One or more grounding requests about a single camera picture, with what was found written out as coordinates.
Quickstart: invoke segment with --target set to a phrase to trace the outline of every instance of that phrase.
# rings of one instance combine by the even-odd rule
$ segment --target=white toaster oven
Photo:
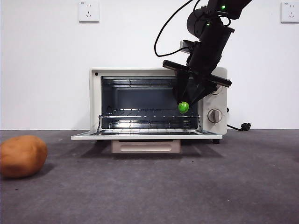
[[[214,75],[227,78],[227,70]],[[179,152],[182,139],[227,132],[227,89],[204,97],[181,114],[173,97],[175,72],[164,68],[91,68],[90,130],[72,140],[112,140],[115,153]]]

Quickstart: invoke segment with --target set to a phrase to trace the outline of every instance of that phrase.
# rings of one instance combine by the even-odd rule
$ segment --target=wall outlet
[[[99,22],[100,9],[98,1],[79,2],[79,22]]]
[[[281,22],[299,23],[299,1],[281,3]]]

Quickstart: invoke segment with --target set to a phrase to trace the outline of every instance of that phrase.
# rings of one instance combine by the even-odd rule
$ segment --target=lime
[[[186,113],[189,110],[189,104],[187,102],[182,101],[179,105],[178,105],[178,110],[180,113]]]

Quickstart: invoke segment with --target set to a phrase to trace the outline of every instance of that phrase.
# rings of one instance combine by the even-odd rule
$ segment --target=brown potato
[[[40,138],[23,135],[0,145],[0,172],[9,178],[26,177],[38,172],[47,158],[47,146]]]

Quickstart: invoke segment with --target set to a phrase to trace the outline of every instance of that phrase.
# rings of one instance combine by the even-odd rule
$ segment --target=oven control knob
[[[218,122],[221,121],[221,119],[222,119],[222,113],[221,113],[220,110],[212,109],[207,114],[207,118],[209,119],[209,121],[211,121],[212,123],[216,124],[216,123],[218,123]]]

